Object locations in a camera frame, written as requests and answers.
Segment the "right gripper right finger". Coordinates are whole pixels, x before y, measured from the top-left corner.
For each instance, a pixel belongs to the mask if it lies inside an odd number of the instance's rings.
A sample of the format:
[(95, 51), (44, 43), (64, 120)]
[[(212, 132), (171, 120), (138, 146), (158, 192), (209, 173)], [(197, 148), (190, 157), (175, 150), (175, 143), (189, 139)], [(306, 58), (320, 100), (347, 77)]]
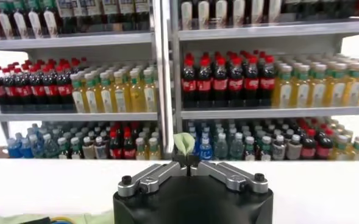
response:
[(263, 173), (252, 174), (227, 162), (213, 163), (193, 155), (190, 156), (190, 185), (193, 191), (202, 194), (268, 193), (268, 180)]

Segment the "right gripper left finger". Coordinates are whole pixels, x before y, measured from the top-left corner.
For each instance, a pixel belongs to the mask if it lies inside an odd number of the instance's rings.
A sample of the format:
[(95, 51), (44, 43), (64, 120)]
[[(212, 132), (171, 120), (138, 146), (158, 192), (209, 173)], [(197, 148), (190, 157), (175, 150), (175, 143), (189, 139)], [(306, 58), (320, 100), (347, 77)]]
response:
[(152, 195), (171, 190), (182, 191), (188, 179), (188, 158), (177, 155), (168, 163), (132, 162), (118, 183), (119, 197), (134, 197), (137, 194)]

